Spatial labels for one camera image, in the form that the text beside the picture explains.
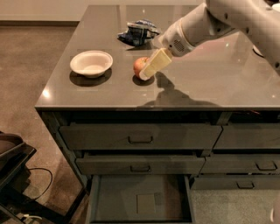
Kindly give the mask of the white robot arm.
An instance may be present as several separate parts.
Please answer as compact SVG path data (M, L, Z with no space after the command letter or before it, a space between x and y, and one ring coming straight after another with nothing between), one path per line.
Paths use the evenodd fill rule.
M280 12L264 0L204 0L160 37L162 47L149 57L139 78L147 81L167 67L172 58L182 57L233 30L245 34L273 69L279 70Z

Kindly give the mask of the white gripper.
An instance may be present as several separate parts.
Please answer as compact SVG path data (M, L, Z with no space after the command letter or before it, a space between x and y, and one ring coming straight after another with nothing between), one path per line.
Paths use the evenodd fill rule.
M172 62L172 55L183 57L194 49L183 33L181 19L172 24L159 41L164 48L157 49L145 62L139 73L139 78L143 81L167 67Z

